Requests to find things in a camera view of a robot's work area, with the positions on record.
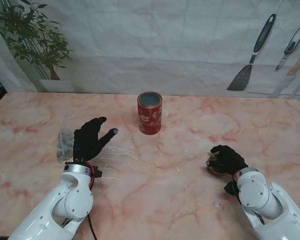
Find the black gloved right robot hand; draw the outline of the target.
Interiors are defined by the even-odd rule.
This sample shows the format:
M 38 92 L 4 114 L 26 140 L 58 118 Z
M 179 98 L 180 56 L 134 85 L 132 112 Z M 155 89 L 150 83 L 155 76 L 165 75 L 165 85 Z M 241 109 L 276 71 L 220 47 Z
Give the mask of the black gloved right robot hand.
M 227 145 L 214 146 L 210 150 L 210 157 L 206 161 L 206 165 L 213 173 L 231 176 L 248 167 L 245 159 Z

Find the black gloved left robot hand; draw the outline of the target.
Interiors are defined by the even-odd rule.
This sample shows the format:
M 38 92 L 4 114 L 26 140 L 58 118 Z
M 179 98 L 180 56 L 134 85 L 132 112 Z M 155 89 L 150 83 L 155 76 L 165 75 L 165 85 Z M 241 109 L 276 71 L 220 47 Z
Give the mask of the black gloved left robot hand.
M 103 137 L 99 138 L 102 124 L 106 117 L 96 117 L 86 122 L 80 129 L 74 131 L 73 161 L 85 162 L 95 158 L 105 145 L 118 133 L 117 128 L 112 128 Z

